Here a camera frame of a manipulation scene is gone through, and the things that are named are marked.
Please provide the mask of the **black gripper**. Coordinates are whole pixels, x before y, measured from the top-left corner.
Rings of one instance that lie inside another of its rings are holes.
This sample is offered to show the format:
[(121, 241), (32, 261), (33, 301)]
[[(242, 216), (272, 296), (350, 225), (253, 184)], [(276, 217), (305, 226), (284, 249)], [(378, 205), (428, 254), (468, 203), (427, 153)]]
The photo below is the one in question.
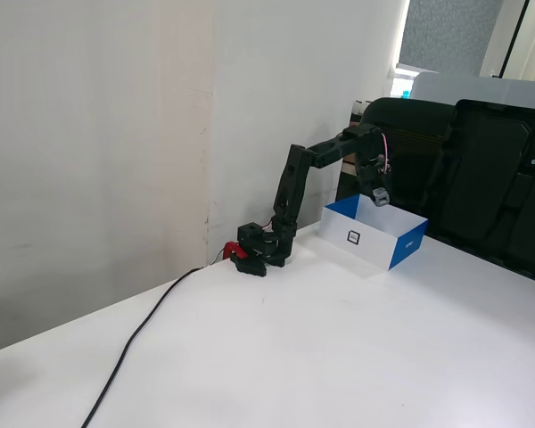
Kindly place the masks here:
[(384, 187), (392, 195), (391, 162), (385, 155), (379, 154), (370, 159), (362, 152), (356, 152), (354, 165), (361, 194), (375, 200), (375, 189)]

